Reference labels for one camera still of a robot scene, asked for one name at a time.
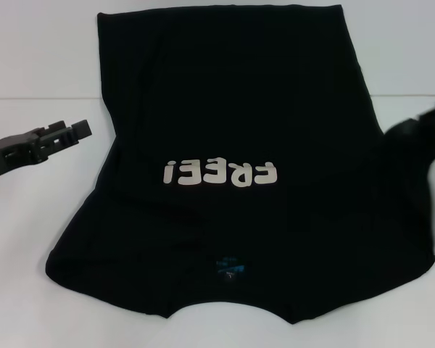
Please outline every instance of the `t-shirt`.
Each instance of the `t-shirt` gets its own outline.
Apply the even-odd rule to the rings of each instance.
[[[296,323],[432,266],[433,121],[383,134],[340,6],[153,9],[98,28],[116,139],[49,256],[54,281],[166,318],[234,302]]]

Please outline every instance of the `black t-shirt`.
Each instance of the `black t-shirt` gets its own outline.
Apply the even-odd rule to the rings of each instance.
[[[381,132],[340,6],[98,25],[117,137],[50,278],[166,318],[224,301],[296,323],[431,267],[435,153],[418,121]]]

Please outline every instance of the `white lettering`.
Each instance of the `white lettering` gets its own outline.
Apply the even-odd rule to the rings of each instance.
[[[254,182],[260,185],[275,183],[277,181],[277,170],[272,162],[266,162],[265,167],[256,167],[258,172],[268,172],[267,175],[256,175]]]
[[[178,180],[179,185],[197,185],[202,182],[199,159],[187,159],[182,161],[179,167],[181,172],[191,172],[191,176],[181,176]]]
[[[165,174],[162,178],[163,183],[171,183],[173,181],[174,164],[175,161],[169,161],[167,166],[165,166]]]
[[[244,163],[244,166],[236,165],[235,163],[229,163],[229,167],[235,169],[232,173],[232,184],[237,187],[247,187],[252,185],[252,166],[249,163]]]
[[[209,165],[205,168],[208,170],[215,170],[216,174],[205,174],[203,176],[203,181],[207,183],[225,183],[227,180],[227,161],[222,157],[212,158],[208,160]]]

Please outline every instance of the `white backdrop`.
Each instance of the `white backdrop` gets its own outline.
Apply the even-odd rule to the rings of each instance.
[[[42,165],[0,177],[0,348],[435,348],[435,266],[396,290],[295,326],[228,303],[187,307],[165,320],[45,276],[49,251],[93,188],[114,138],[100,99],[96,14],[290,3],[344,6],[384,130],[434,106],[435,0],[0,0],[0,138],[58,120],[87,119],[93,131]],[[435,164],[430,179],[435,201]]]

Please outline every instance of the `white surface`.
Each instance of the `white surface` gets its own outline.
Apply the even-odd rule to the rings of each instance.
[[[372,94],[435,94],[435,0],[340,2]],[[76,294],[45,276],[49,251],[92,189],[114,138],[97,99],[96,13],[211,3],[230,2],[0,1],[0,98],[8,98],[0,100],[0,138],[85,118],[94,133],[42,165],[0,177],[0,348],[435,348],[435,266],[399,289],[295,326],[225,303],[187,307],[165,320]],[[432,107],[435,97],[373,101],[387,129]],[[430,178],[435,188],[435,164]]]

